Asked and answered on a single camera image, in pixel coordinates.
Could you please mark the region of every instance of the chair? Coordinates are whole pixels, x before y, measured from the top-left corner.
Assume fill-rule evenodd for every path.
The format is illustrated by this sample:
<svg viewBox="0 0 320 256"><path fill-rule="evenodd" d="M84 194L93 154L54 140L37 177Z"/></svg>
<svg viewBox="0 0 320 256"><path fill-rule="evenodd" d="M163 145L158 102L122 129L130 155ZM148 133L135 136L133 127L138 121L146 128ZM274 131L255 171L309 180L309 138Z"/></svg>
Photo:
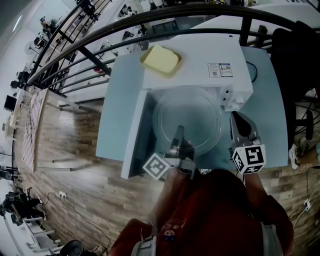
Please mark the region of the chair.
<svg viewBox="0 0 320 256"><path fill-rule="evenodd" d="M297 21L292 31L278 28L272 35L271 62L280 86L287 123L288 148L294 143L297 126L306 127L306 139L313 137L314 119L308 109L296 120L296 104L320 82L320 37L306 24Z"/></svg>

